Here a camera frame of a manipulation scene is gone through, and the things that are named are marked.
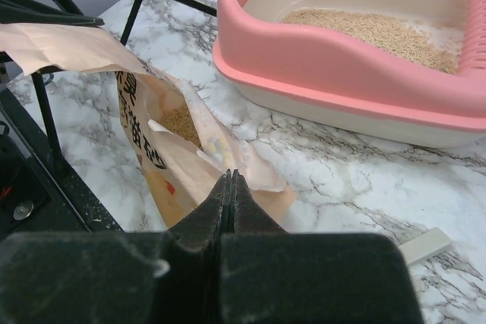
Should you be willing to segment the beige cat litter bag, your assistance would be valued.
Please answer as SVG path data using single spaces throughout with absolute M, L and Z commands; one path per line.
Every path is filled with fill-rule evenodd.
M 258 205 L 281 220 L 296 198 L 286 179 L 220 123 L 189 83 L 138 59 L 160 76 L 111 72 L 121 125 L 165 224 L 199 206 L 228 170 L 238 170 Z

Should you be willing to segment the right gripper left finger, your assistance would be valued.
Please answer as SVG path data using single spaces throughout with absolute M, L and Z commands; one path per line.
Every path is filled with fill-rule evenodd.
M 170 228 L 167 304 L 170 323 L 213 321 L 219 275 L 219 240 L 228 224 L 231 172 L 222 175 L 207 198 Z

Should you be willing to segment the grey bag sealing clip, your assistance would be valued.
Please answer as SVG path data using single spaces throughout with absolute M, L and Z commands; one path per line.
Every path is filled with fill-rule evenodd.
M 439 228 L 432 228 L 404 244 L 399 250 L 407 266 L 428 260 L 447 250 L 452 241 L 447 234 Z

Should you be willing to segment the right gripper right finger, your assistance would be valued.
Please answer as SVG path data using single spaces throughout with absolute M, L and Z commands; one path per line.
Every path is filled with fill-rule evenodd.
M 221 238 L 248 234 L 286 234 L 286 231 L 254 199 L 247 181 L 238 170 L 223 177 Z

